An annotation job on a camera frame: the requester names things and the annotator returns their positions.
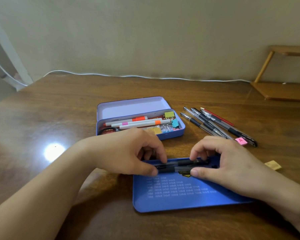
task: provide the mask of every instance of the red pen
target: red pen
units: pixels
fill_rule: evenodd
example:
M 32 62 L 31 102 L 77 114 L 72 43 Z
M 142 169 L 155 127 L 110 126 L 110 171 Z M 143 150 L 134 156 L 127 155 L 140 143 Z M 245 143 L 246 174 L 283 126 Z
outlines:
M 215 113 L 212 113 L 211 111 L 209 111 L 209 110 L 207 110 L 207 109 L 205 109 L 205 108 L 202 108 L 202 107 L 201 107 L 200 109 L 202 109 L 202 110 L 204 110 L 204 111 L 206 111 L 206 112 L 208 112 L 208 113 L 210 113 L 210 114 L 216 116 L 217 118 L 219 118 L 219 119 L 222 120 L 223 122 L 227 123 L 228 125 L 231 125 L 231 126 L 233 126 L 233 127 L 235 126 L 235 125 L 232 124 L 231 122 L 225 120 L 224 118 L 221 118 L 220 116 L 216 115 Z

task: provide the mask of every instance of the wooden stand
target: wooden stand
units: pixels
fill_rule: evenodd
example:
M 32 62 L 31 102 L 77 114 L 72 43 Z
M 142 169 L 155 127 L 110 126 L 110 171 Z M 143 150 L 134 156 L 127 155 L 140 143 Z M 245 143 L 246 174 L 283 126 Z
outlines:
M 285 56 L 300 56 L 300 46 L 272 45 L 269 49 L 270 53 L 251 85 L 266 99 L 300 101 L 300 83 L 259 82 L 275 52 Z

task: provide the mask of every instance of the white cable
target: white cable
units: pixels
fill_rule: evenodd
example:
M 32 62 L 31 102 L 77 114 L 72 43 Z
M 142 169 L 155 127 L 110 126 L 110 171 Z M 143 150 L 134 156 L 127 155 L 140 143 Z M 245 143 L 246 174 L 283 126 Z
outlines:
M 54 71 L 48 72 L 43 77 L 45 77 L 45 76 L 47 76 L 47 75 L 49 75 L 50 73 L 53 73 L 53 72 L 64 72 L 64 73 L 69 73 L 69 74 L 73 74 L 73 75 L 111 76 L 111 75 L 98 74 L 98 73 L 75 73 L 75 72 L 69 72 L 69 71 L 64 71 L 64 70 L 54 70 Z M 119 77 L 141 77 L 141 78 L 155 79 L 155 78 L 152 78 L 152 77 L 137 76 L 137 75 L 126 75 L 126 76 L 119 76 Z M 178 77 L 165 77 L 165 78 L 159 78 L 159 79 L 175 79 L 175 80 L 196 81 L 196 80 L 185 79 L 185 78 L 178 78 Z M 242 80 L 242 79 L 236 79 L 236 80 L 200 80 L 200 82 L 220 82 L 220 83 L 229 83 L 229 82 L 238 82 L 238 81 L 250 83 L 250 81 L 248 81 L 248 80 Z
M 28 85 L 26 85 L 26 84 L 23 84 L 22 82 L 20 82 L 20 81 L 18 81 L 18 80 L 16 80 L 13 76 L 11 76 L 1 65 L 0 65 L 0 68 L 1 68 L 1 70 L 8 76 L 8 77 L 10 77 L 12 80 L 14 80 L 14 81 L 16 81 L 17 83 L 19 83 L 19 84 L 21 84 L 21 85 L 23 85 L 23 86 L 28 86 Z

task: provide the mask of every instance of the blue tray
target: blue tray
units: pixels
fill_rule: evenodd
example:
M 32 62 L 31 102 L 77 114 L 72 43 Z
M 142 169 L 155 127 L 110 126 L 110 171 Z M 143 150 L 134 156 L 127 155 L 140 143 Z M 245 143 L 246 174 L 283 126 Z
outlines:
M 186 125 L 178 114 L 171 109 L 167 101 L 160 96 L 143 97 L 128 100 L 100 103 L 97 107 L 96 134 L 106 122 L 130 119 L 138 116 L 156 117 L 164 115 L 165 112 L 174 112 L 179 123 L 179 130 L 158 134 L 160 140 L 170 139 L 184 134 Z
M 169 159 L 177 161 L 188 158 Z M 210 157 L 207 167 L 219 167 L 220 157 Z M 147 161 L 160 164 L 160 161 Z M 206 180 L 190 176 L 189 172 L 161 173 L 156 177 L 133 176 L 133 206 L 141 213 L 185 208 L 249 203 L 241 196 Z

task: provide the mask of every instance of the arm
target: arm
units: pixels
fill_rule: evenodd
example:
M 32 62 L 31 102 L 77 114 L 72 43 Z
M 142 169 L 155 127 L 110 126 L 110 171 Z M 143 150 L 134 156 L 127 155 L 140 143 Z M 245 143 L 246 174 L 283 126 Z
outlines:
M 221 154 L 220 168 L 194 168 L 192 176 L 266 202 L 300 232 L 300 184 L 270 169 L 235 141 L 221 137 L 205 137 L 192 148 L 190 159 L 204 159 L 215 151 Z
M 149 159 L 153 149 L 166 163 L 162 142 L 142 129 L 77 142 L 0 205 L 0 239 L 54 239 L 81 185 L 95 168 L 155 176 L 157 169 L 139 160 L 140 151 Z

